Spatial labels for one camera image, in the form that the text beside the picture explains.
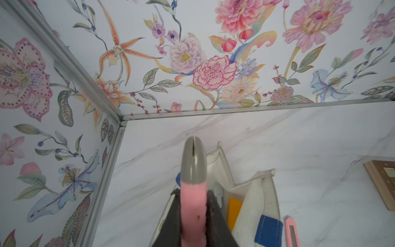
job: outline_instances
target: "pink rose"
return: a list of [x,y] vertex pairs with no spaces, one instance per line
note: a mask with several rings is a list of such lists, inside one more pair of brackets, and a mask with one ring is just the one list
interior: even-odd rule
[[176,102],[174,102],[171,105],[171,112],[178,112],[181,111],[181,104],[177,104]]
[[19,173],[19,175],[24,176],[30,173],[41,174],[41,170],[35,162],[29,162],[27,164],[24,164],[21,168],[21,172]]
[[231,64],[227,55],[222,58],[215,56],[204,60],[195,69],[193,83],[206,90],[215,90],[228,85],[235,77],[236,70],[236,62]]

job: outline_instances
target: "orange flower petal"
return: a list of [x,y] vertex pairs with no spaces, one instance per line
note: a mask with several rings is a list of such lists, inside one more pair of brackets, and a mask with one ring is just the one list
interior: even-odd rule
[[108,22],[108,25],[109,25],[110,28],[111,28],[111,34],[113,35],[114,43],[115,43],[115,45],[119,45],[119,38],[118,38],[117,30],[115,29],[113,20],[111,20],[111,17],[110,17],[110,15],[108,14],[108,12],[107,12],[107,10],[105,9],[105,7],[102,5],[102,2],[100,2],[100,0],[98,0],[98,2],[99,2],[100,6],[101,6],[102,9],[103,9],[104,15],[105,15],[105,17],[106,17],[106,19],[107,19],[107,22]]

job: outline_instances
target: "blue flower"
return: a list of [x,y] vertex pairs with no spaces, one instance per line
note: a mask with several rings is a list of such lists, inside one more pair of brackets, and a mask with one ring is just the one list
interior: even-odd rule
[[255,66],[256,66],[256,59],[247,59],[246,63],[241,64],[241,67],[243,68],[244,71],[251,71]]
[[60,168],[59,173],[64,174],[64,176],[60,177],[60,179],[62,179],[62,186],[67,186],[67,188],[57,194],[47,194],[38,200],[29,211],[27,221],[33,222],[41,216],[58,213],[67,201],[74,202],[78,194],[84,188],[90,188],[93,191],[96,187],[96,183],[90,182],[89,174],[91,174],[98,165],[98,151],[99,150],[96,150],[95,155],[88,160],[87,166],[81,173],[79,173],[80,169],[77,169],[75,165],[72,164],[67,164]]
[[314,88],[313,94],[318,94],[321,97],[321,102],[325,102],[325,99],[329,96],[339,100],[347,97],[353,92],[348,91],[347,89],[335,89],[335,86],[338,86],[342,79],[347,77],[347,72],[343,72],[339,76],[335,76],[334,78],[329,80],[329,83],[325,83],[324,79],[328,76],[329,72],[327,70],[319,69],[313,72],[313,80],[310,83],[310,87]]

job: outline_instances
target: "pink utility knife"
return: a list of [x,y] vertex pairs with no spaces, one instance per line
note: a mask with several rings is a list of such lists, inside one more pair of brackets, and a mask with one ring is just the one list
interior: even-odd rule
[[300,247],[296,223],[291,217],[285,220],[285,234],[287,236],[287,247]]

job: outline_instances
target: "orange lily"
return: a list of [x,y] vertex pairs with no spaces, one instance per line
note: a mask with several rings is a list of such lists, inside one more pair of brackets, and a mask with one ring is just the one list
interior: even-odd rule
[[117,61],[120,58],[119,56],[122,56],[121,59],[123,59],[123,61],[125,62],[126,72],[128,73],[128,78],[126,79],[126,83],[125,83],[125,85],[126,85],[128,83],[129,77],[130,77],[130,63],[129,63],[128,58],[126,57],[126,54],[130,54],[130,55],[134,55],[134,56],[138,56],[138,57],[143,57],[143,58],[148,58],[148,59],[158,59],[161,57],[151,57],[146,54],[140,53],[138,51],[133,51],[133,50],[127,49],[128,47],[131,47],[134,43],[136,43],[138,40],[140,40],[142,38],[136,38],[136,39],[130,40],[128,42],[120,43],[119,38],[118,38],[118,33],[117,33],[117,30],[115,29],[113,20],[111,19],[110,15],[108,14],[107,10],[104,8],[102,3],[99,0],[98,0],[98,2],[103,9],[104,15],[105,15],[107,22],[108,22],[108,25],[111,28],[111,33],[113,35],[113,40],[115,43],[115,46],[112,50],[104,53],[100,57],[99,76],[101,76],[101,74],[103,73],[104,61],[106,59],[109,60],[110,65],[115,65],[115,64],[117,64]]

